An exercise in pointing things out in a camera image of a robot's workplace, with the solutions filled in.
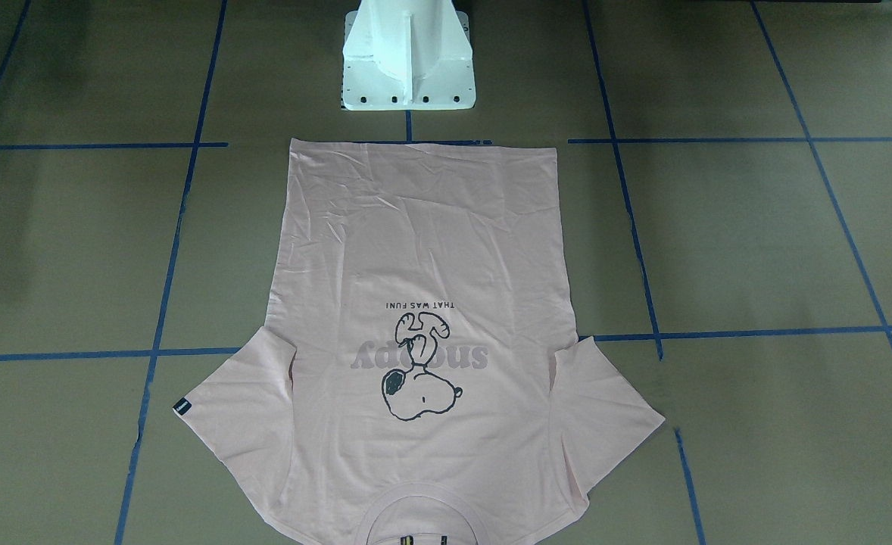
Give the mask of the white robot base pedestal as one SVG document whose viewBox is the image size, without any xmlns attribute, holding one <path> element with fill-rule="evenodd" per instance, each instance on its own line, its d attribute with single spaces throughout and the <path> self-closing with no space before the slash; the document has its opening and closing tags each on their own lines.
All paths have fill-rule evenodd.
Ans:
<svg viewBox="0 0 892 545">
<path fill-rule="evenodd" d="M 468 15 L 451 1 L 363 1 L 345 15 L 347 111 L 455 111 L 476 103 Z"/>
</svg>

